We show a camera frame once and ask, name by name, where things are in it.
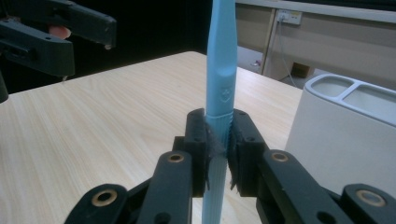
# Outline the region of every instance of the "light blue toothbrush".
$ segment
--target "light blue toothbrush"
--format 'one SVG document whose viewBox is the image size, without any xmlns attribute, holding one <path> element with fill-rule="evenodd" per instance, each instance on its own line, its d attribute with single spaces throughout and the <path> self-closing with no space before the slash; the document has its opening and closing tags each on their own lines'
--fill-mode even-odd
<svg viewBox="0 0 396 224">
<path fill-rule="evenodd" d="M 235 1 L 213 0 L 207 46 L 207 84 L 205 120 L 212 137 L 223 148 L 216 149 L 209 166 L 210 190 L 204 194 L 202 223 L 220 223 L 227 170 L 226 150 L 233 121 L 236 80 Z"/>
</svg>

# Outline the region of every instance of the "cable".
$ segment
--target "cable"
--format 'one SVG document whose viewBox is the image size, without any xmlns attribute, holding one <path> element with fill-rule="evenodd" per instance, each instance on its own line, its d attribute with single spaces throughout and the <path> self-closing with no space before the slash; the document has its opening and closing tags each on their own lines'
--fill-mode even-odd
<svg viewBox="0 0 396 224">
<path fill-rule="evenodd" d="M 289 68 L 288 68 L 288 65 L 286 64 L 285 53 L 284 53 L 284 50 L 283 50 L 283 43 L 282 43 L 282 21 L 283 21 L 284 19 L 285 19 L 285 18 L 282 17 L 282 18 L 280 18 L 280 20 L 279 20 L 280 57 L 282 58 L 282 62 L 283 62 L 283 65 L 285 65 L 286 71 L 288 71 L 288 75 L 289 75 L 289 77 L 290 77 L 291 83 L 293 84 L 294 87 L 297 88 L 297 85 L 294 83 L 293 77 L 291 76 L 291 72 L 290 72 L 290 70 L 289 70 Z"/>
</svg>

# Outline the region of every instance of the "white plastic container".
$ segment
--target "white plastic container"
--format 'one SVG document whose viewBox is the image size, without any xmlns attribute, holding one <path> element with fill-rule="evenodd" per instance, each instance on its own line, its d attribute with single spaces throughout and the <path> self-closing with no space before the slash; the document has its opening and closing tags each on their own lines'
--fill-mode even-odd
<svg viewBox="0 0 396 224">
<path fill-rule="evenodd" d="M 396 91 L 337 75 L 309 80 L 286 150 L 326 189 L 363 183 L 396 198 Z"/>
</svg>

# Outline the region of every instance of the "electrical outlet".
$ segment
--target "electrical outlet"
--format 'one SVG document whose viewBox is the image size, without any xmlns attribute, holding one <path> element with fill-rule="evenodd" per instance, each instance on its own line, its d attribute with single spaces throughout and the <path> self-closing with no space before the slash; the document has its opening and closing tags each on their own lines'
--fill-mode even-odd
<svg viewBox="0 0 396 224">
<path fill-rule="evenodd" d="M 300 11 L 280 9 L 277 12 L 277 21 L 300 25 L 302 16 L 303 16 L 303 12 Z"/>
</svg>

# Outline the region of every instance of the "table surface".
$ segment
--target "table surface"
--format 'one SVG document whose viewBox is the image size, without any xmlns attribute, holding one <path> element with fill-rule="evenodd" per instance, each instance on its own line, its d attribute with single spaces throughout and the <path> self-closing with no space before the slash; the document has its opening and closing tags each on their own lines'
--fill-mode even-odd
<svg viewBox="0 0 396 224">
<path fill-rule="evenodd" d="M 205 107 L 205 65 L 186 52 L 11 94 L 0 104 L 0 223 L 63 223 L 88 190 L 150 178 L 187 114 Z M 301 94 L 237 70 L 235 108 L 270 148 L 285 147 Z M 193 223 L 201 210 L 194 199 Z M 221 222 L 259 223 L 255 199 L 226 189 Z"/>
</svg>

